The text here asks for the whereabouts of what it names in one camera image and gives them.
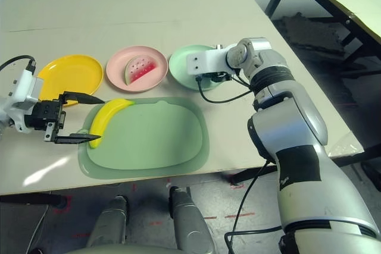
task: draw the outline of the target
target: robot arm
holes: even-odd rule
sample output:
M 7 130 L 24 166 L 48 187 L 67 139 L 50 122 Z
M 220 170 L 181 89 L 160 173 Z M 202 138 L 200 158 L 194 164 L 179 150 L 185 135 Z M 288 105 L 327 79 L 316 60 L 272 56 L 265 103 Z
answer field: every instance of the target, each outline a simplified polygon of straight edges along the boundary
M 188 56 L 190 74 L 242 69 L 254 92 L 248 131 L 260 155 L 277 165 L 282 253 L 381 253 L 377 225 L 327 156 L 326 125 L 285 59 L 265 38 L 207 52 Z
M 69 136 L 59 136 L 63 129 L 66 112 L 63 105 L 67 100 L 83 104 L 102 104 L 104 101 L 85 93 L 64 92 L 58 99 L 39 101 L 43 80 L 34 77 L 35 59 L 31 56 L 18 56 L 0 66 L 0 70 L 9 63 L 19 59 L 30 59 L 19 80 L 14 80 L 15 88 L 7 98 L 0 97 L 0 139 L 3 130 L 13 126 L 18 132 L 30 133 L 33 129 L 45 131 L 44 141 L 59 144 L 79 144 L 99 138 L 91 134 L 73 133 Z

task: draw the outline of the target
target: green plate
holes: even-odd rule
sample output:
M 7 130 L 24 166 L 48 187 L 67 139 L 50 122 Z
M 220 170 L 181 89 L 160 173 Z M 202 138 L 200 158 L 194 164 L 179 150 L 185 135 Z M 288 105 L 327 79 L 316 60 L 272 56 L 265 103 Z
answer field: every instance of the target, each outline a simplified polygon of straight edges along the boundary
M 169 59 L 169 70 L 172 76 L 183 86 L 188 89 L 198 91 L 198 85 L 195 76 L 191 76 L 186 71 L 186 56 L 189 54 L 212 50 L 213 47 L 203 45 L 190 45 L 177 49 Z M 220 83 L 215 83 L 210 79 L 202 79 L 202 90 L 211 90 Z
M 87 176 L 115 179 L 179 175 L 205 164 L 209 137 L 197 105 L 185 98 L 134 101 L 136 105 L 110 120 L 98 148 L 91 149 L 88 143 L 79 145 L 79 165 Z M 81 132 L 88 132 L 101 107 L 91 110 Z

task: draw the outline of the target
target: black cable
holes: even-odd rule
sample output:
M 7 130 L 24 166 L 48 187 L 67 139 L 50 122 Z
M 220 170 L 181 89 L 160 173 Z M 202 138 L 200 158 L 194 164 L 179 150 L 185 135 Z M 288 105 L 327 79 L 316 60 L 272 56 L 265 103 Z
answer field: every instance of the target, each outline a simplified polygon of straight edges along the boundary
M 34 62 L 35 59 L 32 57 L 32 56 L 28 56 L 28 55 L 22 55 L 22 56 L 17 56 L 17 57 L 14 57 L 14 58 L 11 58 L 9 59 L 8 61 L 6 61 L 5 63 L 3 63 L 2 65 L 0 65 L 0 71 L 5 68 L 6 66 L 12 64 L 13 62 L 16 62 L 20 59 L 29 59 L 29 63 L 31 62 Z
M 198 85 L 198 91 L 200 92 L 200 95 L 203 99 L 205 99 L 207 102 L 210 102 L 211 104 L 225 104 L 226 102 L 230 102 L 230 101 L 235 101 L 236 99 L 239 99 L 245 95 L 248 95 L 249 93 L 251 93 L 251 90 L 249 90 L 248 92 L 245 92 L 241 95 L 238 95 L 236 96 L 235 98 L 230 98 L 230 99 L 226 99 L 224 101 L 211 101 L 210 99 L 206 98 L 203 91 L 202 91 L 202 87 L 201 87 L 201 79 L 200 78 L 196 78 L 196 81 L 197 81 L 197 85 Z
M 241 84 L 241 85 L 243 85 L 243 86 L 245 86 L 245 87 L 247 87 L 247 88 L 249 88 L 250 89 L 250 85 L 248 85 L 247 83 L 245 83 L 244 81 L 242 81 L 242 80 L 238 80 L 238 79 L 236 79 L 236 78 L 234 78 L 234 77 L 230 77 L 232 80 L 234 80 L 234 81 L 236 81 L 237 83 L 239 83 L 239 84 Z
M 245 82 L 244 79 L 241 78 L 241 77 L 239 76 L 239 72 L 236 73 L 236 76 L 237 76 L 237 78 L 238 78 L 242 83 L 245 83 L 248 87 L 250 87 L 250 84 L 247 83 L 247 82 Z
M 235 254 L 233 250 L 232 244 L 229 242 L 229 236 L 233 238 L 233 236 L 237 235 L 249 235 L 249 234 L 261 234 L 261 233 L 269 233 L 281 230 L 282 226 L 267 228 L 267 229 L 259 229 L 259 230 L 246 230 L 246 231 L 235 231 L 235 232 L 227 232 L 224 235 L 225 243 L 227 248 L 229 249 L 230 254 Z
M 267 165 L 270 163 L 270 161 L 266 161 L 266 163 L 264 163 L 264 165 L 262 166 L 262 168 L 260 168 L 260 170 L 257 172 L 257 174 L 255 175 L 255 177 L 252 179 L 248 189 L 246 190 L 245 194 L 243 195 L 243 198 L 241 200 L 241 204 L 239 205 L 239 208 L 238 208 L 238 211 L 237 211 L 237 216 L 236 216 L 236 219 L 234 221 L 234 225 L 233 225 L 233 230 L 232 232 L 234 232 L 236 230 L 236 227 L 237 227 L 237 223 L 238 223 L 238 218 L 239 218 L 239 215 L 241 214 L 241 210 L 242 210 L 242 207 L 243 207 L 243 203 L 245 202 L 245 199 L 246 197 L 248 196 L 248 193 L 250 192 L 251 188 L 253 187 L 255 181 L 258 179 L 258 177 L 261 175 L 261 172 L 263 171 L 263 169 L 265 169 L 265 167 L 267 167 Z M 234 236 L 232 236 L 232 238 L 230 239 L 230 246 L 233 247 L 233 238 Z

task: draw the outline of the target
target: metal frame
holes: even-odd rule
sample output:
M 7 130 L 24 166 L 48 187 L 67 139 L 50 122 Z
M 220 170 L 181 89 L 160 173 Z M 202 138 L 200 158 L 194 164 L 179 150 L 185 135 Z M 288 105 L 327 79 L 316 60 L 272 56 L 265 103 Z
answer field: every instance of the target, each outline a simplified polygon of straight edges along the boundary
M 50 205 L 58 209 L 63 209 L 67 205 L 67 198 L 49 193 L 22 193 L 19 195 L 0 196 L 0 202 L 20 203 L 23 205 Z
M 356 21 L 353 20 L 355 15 L 353 15 L 350 11 L 343 12 L 339 7 L 337 7 L 330 0 L 315 0 L 318 2 L 325 10 L 327 10 L 331 15 L 337 19 L 337 22 L 342 23 L 352 35 L 350 37 L 346 37 L 343 42 L 346 43 L 350 40 L 350 38 L 359 39 L 366 47 L 368 47 L 372 52 L 381 59 L 381 44 L 375 40 L 372 36 L 370 36 Z M 280 0 L 270 0 L 268 3 L 265 13 L 271 18 L 274 14 L 275 9 L 279 5 Z

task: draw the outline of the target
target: white table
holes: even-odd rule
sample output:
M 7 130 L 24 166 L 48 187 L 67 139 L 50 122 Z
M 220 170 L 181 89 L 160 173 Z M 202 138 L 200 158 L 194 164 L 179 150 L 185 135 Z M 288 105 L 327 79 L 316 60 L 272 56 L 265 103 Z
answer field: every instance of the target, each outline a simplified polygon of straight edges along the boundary
M 117 50 L 131 45 L 151 46 L 169 56 L 190 44 L 228 45 L 248 36 L 264 36 L 287 60 L 321 112 L 329 131 L 327 150 L 350 132 L 328 98 L 278 34 L 254 0 L 7 0 L 2 9 L 1 61 L 33 55 L 37 72 L 67 54 L 88 54 L 106 65 Z M 23 63 L 0 73 L 0 92 L 6 96 Z M 245 91 L 223 83 L 207 95 L 226 99 Z M 177 84 L 171 75 L 144 93 L 123 93 L 104 80 L 95 96 L 148 98 L 184 96 L 203 110 L 210 135 L 207 163 L 195 173 L 257 167 L 264 163 L 246 130 L 254 112 L 253 95 L 224 105 L 212 105 Z M 66 108 L 64 134 L 78 131 L 92 106 Z M 78 164 L 77 146 L 43 142 L 43 133 L 6 130 L 0 142 L 0 195 L 110 184 L 85 176 Z

